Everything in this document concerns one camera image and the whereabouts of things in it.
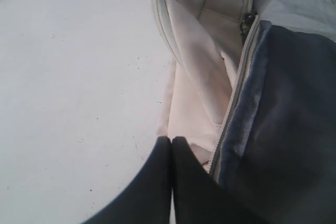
open bag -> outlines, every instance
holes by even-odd
[[[335,223],[336,0],[152,7],[173,56],[158,135],[271,223]]]

table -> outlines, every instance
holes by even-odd
[[[144,164],[169,64],[149,0],[0,0],[0,223],[80,223]]]

